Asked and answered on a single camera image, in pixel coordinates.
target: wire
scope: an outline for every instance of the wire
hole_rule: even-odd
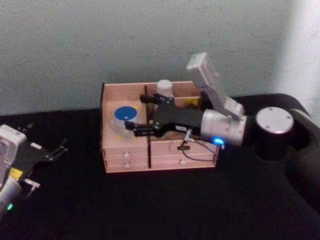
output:
[[[206,149],[209,150],[211,153],[213,153],[213,159],[214,159],[214,158],[218,159],[217,154],[216,154],[213,150],[211,150],[208,146],[206,146],[206,145],[204,145],[204,144],[202,144],[201,142],[198,142],[198,141],[194,141],[194,142],[195,142],[196,144],[199,144],[200,146],[206,148]],[[212,161],[213,161],[213,159],[212,159],[212,160],[208,160],[208,159],[197,159],[197,158],[193,158],[193,157],[188,156],[188,155],[185,153],[184,145],[185,145],[185,141],[182,142],[182,144],[181,144],[181,149],[182,149],[183,155],[184,155],[187,159],[190,159],[190,160],[193,160],[193,161],[200,161],[200,162],[212,162]]]

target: black tablecloth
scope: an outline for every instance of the black tablecloth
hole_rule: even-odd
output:
[[[286,95],[237,98],[247,113],[264,106],[296,108]],[[48,150],[68,138],[69,151],[38,167],[41,183],[0,222],[0,239],[313,239],[320,217],[287,182],[286,163],[228,146],[216,168],[106,174],[100,111],[56,111],[0,117],[35,123],[28,140]]]

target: gray wall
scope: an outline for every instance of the gray wall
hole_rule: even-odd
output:
[[[290,0],[2,0],[0,113],[97,108],[102,83],[187,80],[209,52],[231,96],[275,87]]]

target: wooden organizer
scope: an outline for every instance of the wooden organizer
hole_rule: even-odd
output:
[[[172,84],[177,106],[185,107],[186,104],[199,100],[201,91],[192,81],[173,82]],[[186,154],[192,158],[212,161],[190,160],[183,155],[181,150],[178,150],[184,139],[183,133],[168,132],[165,136],[156,138],[154,136],[134,137],[133,132],[127,132],[124,137],[113,128],[114,112],[122,106],[134,107],[138,112],[139,123],[151,122],[155,107],[153,104],[141,103],[140,95],[151,95],[156,90],[156,82],[102,85],[100,149],[106,172],[215,167],[217,158],[214,157],[214,154],[196,143],[187,144],[190,149],[185,151]],[[218,155],[218,148],[215,145],[204,144]]]

